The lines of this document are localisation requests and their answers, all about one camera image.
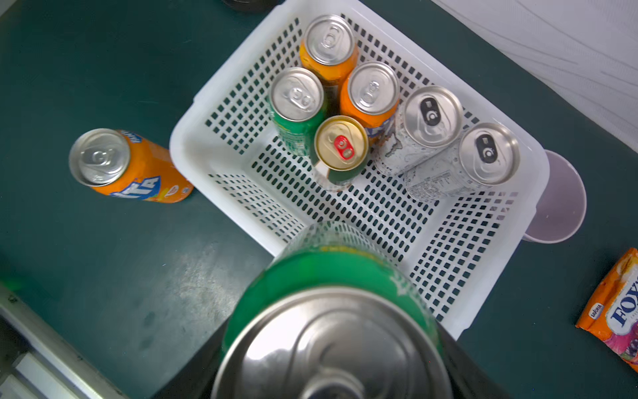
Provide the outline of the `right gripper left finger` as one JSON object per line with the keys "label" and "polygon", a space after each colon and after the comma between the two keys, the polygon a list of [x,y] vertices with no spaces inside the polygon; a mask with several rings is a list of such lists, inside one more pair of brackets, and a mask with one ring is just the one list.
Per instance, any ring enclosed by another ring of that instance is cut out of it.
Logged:
{"label": "right gripper left finger", "polygon": [[152,398],[211,398],[214,379],[223,359],[226,319],[194,357]]}

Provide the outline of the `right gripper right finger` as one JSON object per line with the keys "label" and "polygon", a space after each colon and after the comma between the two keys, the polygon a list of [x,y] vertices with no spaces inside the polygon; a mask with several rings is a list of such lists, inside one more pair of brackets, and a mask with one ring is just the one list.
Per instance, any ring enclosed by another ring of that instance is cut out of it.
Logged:
{"label": "right gripper right finger", "polygon": [[511,398],[435,322],[433,398]]}

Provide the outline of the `green soda can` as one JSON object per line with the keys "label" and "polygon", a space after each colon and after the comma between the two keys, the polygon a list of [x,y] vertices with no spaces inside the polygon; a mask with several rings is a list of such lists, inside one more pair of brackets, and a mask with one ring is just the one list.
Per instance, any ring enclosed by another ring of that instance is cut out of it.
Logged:
{"label": "green soda can", "polygon": [[245,290],[214,398],[450,398],[437,322],[365,234],[322,221]]}

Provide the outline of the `orange Fanta can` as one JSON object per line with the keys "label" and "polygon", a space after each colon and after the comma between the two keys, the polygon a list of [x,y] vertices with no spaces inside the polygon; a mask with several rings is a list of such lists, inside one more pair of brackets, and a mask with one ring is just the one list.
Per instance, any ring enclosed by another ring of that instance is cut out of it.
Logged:
{"label": "orange Fanta can", "polygon": [[75,141],[68,161],[76,181],[104,196],[174,204],[194,190],[166,148],[132,131],[88,131]]}

